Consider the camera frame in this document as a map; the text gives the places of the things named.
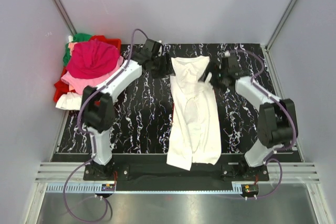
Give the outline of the white coca-cola t-shirt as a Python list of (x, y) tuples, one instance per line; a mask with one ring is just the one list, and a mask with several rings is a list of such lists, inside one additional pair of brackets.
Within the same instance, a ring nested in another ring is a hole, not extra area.
[(173, 58), (170, 77), (173, 98), (172, 128), (166, 163), (190, 170), (192, 164), (216, 164), (221, 153), (221, 128), (215, 92), (200, 81), (208, 56)]

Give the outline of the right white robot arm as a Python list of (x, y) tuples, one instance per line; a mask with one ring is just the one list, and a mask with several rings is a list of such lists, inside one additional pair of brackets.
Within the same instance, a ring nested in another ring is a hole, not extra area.
[(227, 52), (221, 60), (211, 60), (199, 80), (209, 80), (215, 88), (236, 92), (258, 111), (257, 141), (234, 167), (234, 176), (252, 179), (275, 153), (295, 145), (298, 129), (294, 102), (259, 85), (255, 76), (240, 69), (237, 56)]

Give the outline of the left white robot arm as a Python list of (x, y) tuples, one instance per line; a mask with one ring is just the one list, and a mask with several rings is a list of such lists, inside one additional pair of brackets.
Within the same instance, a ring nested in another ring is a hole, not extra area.
[(164, 53), (161, 41), (147, 39), (143, 47), (133, 52), (111, 77), (95, 87), (86, 86), (83, 91), (78, 119), (80, 124), (87, 126), (90, 136), (90, 165), (103, 180), (113, 175), (109, 131), (115, 119), (115, 100), (144, 72), (148, 72), (153, 79), (175, 74), (171, 58)]

